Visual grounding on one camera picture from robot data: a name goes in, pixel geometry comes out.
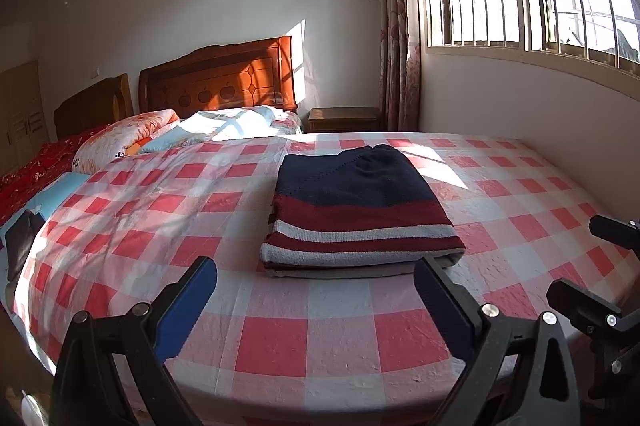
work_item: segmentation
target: dark red stripe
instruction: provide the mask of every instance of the dark red stripe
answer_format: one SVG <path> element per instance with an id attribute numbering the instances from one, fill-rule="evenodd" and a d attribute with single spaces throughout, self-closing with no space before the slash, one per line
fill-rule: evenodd
<path id="1" fill-rule="evenodd" d="M 410 225 L 451 225 L 437 200 L 418 200 L 387 207 L 359 205 L 313 205 L 276 195 L 273 199 L 276 219 L 310 231 L 368 231 Z"/>
<path id="2" fill-rule="evenodd" d="M 457 236 L 450 238 L 388 238 L 382 240 L 339 241 L 316 243 L 296 240 L 273 232 L 266 242 L 282 249 L 305 252 L 394 252 L 394 251 L 436 251 L 465 247 Z"/>

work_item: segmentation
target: red floral bedding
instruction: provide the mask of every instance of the red floral bedding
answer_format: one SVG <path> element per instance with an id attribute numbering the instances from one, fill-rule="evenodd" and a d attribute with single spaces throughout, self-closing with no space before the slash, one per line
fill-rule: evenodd
<path id="1" fill-rule="evenodd" d="M 31 162 L 14 173 L 0 177 L 0 225 L 62 173 L 71 171 L 71 162 L 78 148 L 106 127 L 98 126 L 62 141 L 44 144 Z"/>

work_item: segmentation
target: folded sweater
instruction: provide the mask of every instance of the folded sweater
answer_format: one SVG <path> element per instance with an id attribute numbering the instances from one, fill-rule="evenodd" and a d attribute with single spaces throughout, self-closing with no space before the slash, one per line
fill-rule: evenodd
<path id="1" fill-rule="evenodd" d="M 287 155 L 272 220 L 260 258 L 277 271 L 410 263 L 426 254 L 453 265 L 465 250 L 429 184 L 387 145 Z"/>

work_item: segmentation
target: wooden headboard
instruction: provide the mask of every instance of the wooden headboard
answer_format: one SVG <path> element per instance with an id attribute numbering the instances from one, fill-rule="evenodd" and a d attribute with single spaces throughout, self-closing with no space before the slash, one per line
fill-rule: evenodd
<path id="1" fill-rule="evenodd" d="M 133 115 L 126 73 L 102 79 L 76 93 L 53 112 L 58 139 Z"/>
<path id="2" fill-rule="evenodd" d="M 291 37 L 206 46 L 140 72 L 140 111 L 198 110 L 269 104 L 295 111 Z"/>

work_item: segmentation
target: wooden cabinet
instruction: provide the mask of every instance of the wooden cabinet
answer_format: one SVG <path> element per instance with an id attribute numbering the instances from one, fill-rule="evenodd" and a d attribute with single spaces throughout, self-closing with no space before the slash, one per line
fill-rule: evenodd
<path id="1" fill-rule="evenodd" d="M 38 62 L 0 73 L 0 175 L 27 164 L 49 142 Z"/>
<path id="2" fill-rule="evenodd" d="M 314 108 L 309 112 L 308 132 L 378 131 L 380 114 L 373 107 Z"/>

